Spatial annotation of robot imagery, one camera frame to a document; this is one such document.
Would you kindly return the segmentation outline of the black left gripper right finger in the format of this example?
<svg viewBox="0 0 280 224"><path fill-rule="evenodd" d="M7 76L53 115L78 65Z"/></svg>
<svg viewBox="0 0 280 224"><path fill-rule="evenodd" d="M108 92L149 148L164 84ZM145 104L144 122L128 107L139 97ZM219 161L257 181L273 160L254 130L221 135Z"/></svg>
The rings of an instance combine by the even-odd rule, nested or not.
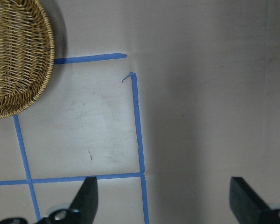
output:
<svg viewBox="0 0 280 224"><path fill-rule="evenodd" d="M280 209L272 209L242 177L232 177L230 209L240 224L280 224Z"/></svg>

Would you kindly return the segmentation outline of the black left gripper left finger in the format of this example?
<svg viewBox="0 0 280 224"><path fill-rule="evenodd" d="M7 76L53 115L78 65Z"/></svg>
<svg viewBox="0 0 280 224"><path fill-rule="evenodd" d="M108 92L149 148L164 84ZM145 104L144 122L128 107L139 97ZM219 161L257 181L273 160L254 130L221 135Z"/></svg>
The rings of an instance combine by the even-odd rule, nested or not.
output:
<svg viewBox="0 0 280 224"><path fill-rule="evenodd" d="M98 181L85 178L79 191L67 209L55 210L43 217L38 224L92 224L98 210Z"/></svg>

